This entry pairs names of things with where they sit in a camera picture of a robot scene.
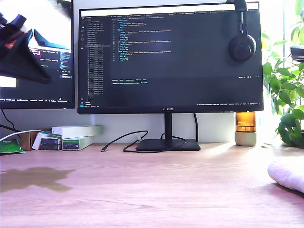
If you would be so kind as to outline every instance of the white wall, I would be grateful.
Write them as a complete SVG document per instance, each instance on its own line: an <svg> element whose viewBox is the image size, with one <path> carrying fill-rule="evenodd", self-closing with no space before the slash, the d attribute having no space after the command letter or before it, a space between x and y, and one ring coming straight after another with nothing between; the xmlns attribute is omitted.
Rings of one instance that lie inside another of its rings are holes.
<svg viewBox="0 0 304 228"><path fill-rule="evenodd" d="M78 10L85 8L186 4L197 2L218 2L218 0L74 0L74 40L75 74L78 76ZM5 110L7 117L20 130L37 129L59 125L101 124L105 133L96 138L96 142L109 142L125 133L149 130L147 138L159 138L162 134L162 114L120 114L120 115L78 115L77 110ZM228 142L234 140L235 119L233 113L198 114L200 142ZM9 131L1 130L1 136ZM173 115L173 135L194 138L195 124L192 114ZM132 142L135 136L129 136L120 142Z"/></svg>

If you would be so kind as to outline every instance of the monitor base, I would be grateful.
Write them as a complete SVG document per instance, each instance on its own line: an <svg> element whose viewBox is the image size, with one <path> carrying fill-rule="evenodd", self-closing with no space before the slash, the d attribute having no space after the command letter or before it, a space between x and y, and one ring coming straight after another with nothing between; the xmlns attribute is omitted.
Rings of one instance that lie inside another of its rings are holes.
<svg viewBox="0 0 304 228"><path fill-rule="evenodd" d="M199 151L200 146L194 139L186 139L186 143L179 147L179 145L183 144L183 140L180 139L172 139L171 143L165 142L164 139L145 139L140 142L140 144L136 147L138 151L162 151L170 148L174 151Z"/></svg>

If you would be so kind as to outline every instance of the monitor bezel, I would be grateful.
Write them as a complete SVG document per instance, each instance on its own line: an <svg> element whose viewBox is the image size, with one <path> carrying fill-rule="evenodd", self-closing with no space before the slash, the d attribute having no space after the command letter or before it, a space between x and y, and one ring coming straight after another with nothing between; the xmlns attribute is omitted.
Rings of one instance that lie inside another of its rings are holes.
<svg viewBox="0 0 304 228"><path fill-rule="evenodd" d="M0 101L0 108L3 109L75 109L76 107L76 90L75 90L75 52L74 52L74 0L71 0L71 53L72 53L72 75L73 75L73 88L71 102L5 102Z"/></svg>
<svg viewBox="0 0 304 228"><path fill-rule="evenodd" d="M260 9L259 1L253 1L249 3L257 3L258 11ZM233 2L214 2L214 3L192 3L192 4L172 4L172 5L153 5L153 6L130 6L130 7L110 7L110 8L93 8L93 9L79 9L78 22L81 20L82 11L92 10L123 10L123 9L138 9L138 8L157 8L157 7L178 7L178 6L200 6L200 5L229 5ZM263 65L261 63L261 73L263 72ZM261 86L264 91L263 77ZM233 113L233 112L247 112L247 111L263 111L264 102L262 101L258 105L219 105L219 106L191 106L191 107L82 107L77 106L78 114L163 114L163 113ZM80 93L78 92L78 103L80 103Z"/></svg>

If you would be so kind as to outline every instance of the headphones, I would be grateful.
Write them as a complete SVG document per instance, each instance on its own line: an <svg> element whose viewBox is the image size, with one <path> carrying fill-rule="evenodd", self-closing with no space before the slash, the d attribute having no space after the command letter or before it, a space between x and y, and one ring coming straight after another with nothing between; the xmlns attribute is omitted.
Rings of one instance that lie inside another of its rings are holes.
<svg viewBox="0 0 304 228"><path fill-rule="evenodd" d="M238 13L238 35L230 40L228 52L233 60L243 62L253 56L257 44L255 39L248 35L246 0L234 0L233 2Z"/></svg>

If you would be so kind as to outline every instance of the monitor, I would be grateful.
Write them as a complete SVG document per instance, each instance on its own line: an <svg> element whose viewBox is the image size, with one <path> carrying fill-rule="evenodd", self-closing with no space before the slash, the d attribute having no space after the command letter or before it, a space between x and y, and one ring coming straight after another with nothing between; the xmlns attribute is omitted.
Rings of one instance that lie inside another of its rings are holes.
<svg viewBox="0 0 304 228"><path fill-rule="evenodd" d="M239 31L233 3L80 9L78 113L263 110L259 3L247 9L248 61L228 51Z"/></svg>
<svg viewBox="0 0 304 228"><path fill-rule="evenodd" d="M50 79L41 83L33 80L34 77L3 74L0 68L0 108L75 108L72 3L71 0L0 0L0 13L7 23L18 15L26 18L21 30L31 32L28 49Z"/></svg>

